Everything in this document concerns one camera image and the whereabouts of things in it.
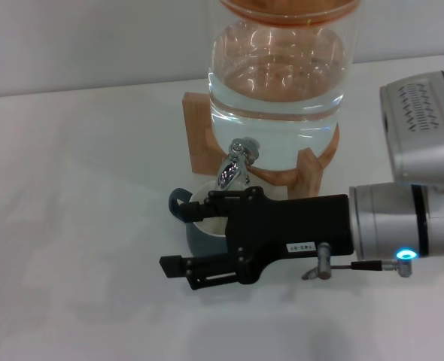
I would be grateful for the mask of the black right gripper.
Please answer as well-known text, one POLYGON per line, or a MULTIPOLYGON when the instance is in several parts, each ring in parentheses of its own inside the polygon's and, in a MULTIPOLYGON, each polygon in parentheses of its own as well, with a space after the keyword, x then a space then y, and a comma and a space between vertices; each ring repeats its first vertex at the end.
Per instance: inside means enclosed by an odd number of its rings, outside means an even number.
POLYGON ((227 253, 203 257, 162 256, 167 278, 186 278, 192 290, 257 282, 263 270, 283 259, 316 258, 328 244, 332 256, 353 254, 347 195, 273 200, 261 187, 209 191, 202 201, 178 191, 178 219, 199 222, 228 217, 227 253))

